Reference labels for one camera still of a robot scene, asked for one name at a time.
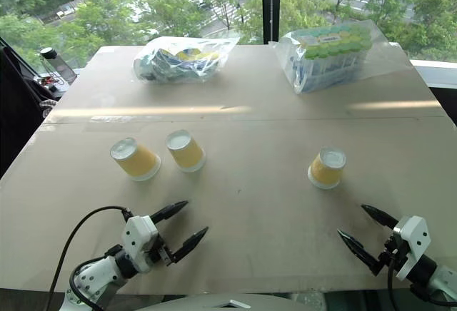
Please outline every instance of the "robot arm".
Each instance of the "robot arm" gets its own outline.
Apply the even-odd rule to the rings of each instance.
[[[61,311],[103,310],[137,273],[147,273],[154,263],[177,263],[189,254],[206,234],[208,227],[193,234],[182,248],[172,253],[155,226],[180,211],[186,201],[168,205],[152,216],[130,217],[122,233],[123,245],[115,245],[102,258],[80,264],[70,277]]]
[[[388,213],[373,206],[362,205],[362,208],[376,222],[393,231],[384,243],[384,251],[378,259],[367,253],[362,244],[348,233],[341,230],[338,230],[338,233],[351,252],[365,263],[374,275],[378,275],[384,265],[389,266],[393,260],[396,277],[399,280],[410,280],[411,292],[417,297],[431,301],[431,295],[441,291],[448,301],[457,302],[457,272],[446,266],[437,266],[434,260],[424,255],[431,239],[423,218],[405,216],[398,222]]]

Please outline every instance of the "table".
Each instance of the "table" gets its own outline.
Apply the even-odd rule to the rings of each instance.
[[[385,276],[372,277],[336,233],[351,233],[373,255],[382,250],[389,232],[362,203],[425,217],[427,253],[457,267],[456,129],[413,68],[297,96],[267,46],[237,46],[213,80],[173,86],[137,81],[138,51],[101,48],[0,180],[0,287],[48,289],[64,241],[94,208],[145,215],[184,199],[186,209],[159,230],[176,249],[208,225],[204,240],[121,292],[385,288]],[[180,128],[206,151],[197,173],[179,171],[166,150],[166,135]],[[152,180],[133,182],[109,157],[125,136],[161,156]],[[330,191],[305,176],[325,145],[348,157]],[[117,212],[88,221],[58,290],[78,263],[119,243],[123,227]]]

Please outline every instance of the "clear plastic bag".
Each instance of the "clear plastic bag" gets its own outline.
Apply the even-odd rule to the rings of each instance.
[[[412,67],[371,20],[300,29],[270,44],[296,93]]]
[[[138,78],[158,83],[204,81],[225,64],[238,40],[162,36],[138,53],[134,71]]]

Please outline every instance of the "paper cup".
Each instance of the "paper cup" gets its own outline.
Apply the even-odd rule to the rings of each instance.
[[[154,177],[161,165],[159,156],[139,145],[134,138],[120,140],[111,147],[110,154],[135,181]]]
[[[340,183],[346,155],[341,149],[324,147],[308,168],[309,180],[318,188],[328,190]]]
[[[183,172],[195,172],[205,164],[205,152],[185,130],[175,131],[168,135],[166,147]]]

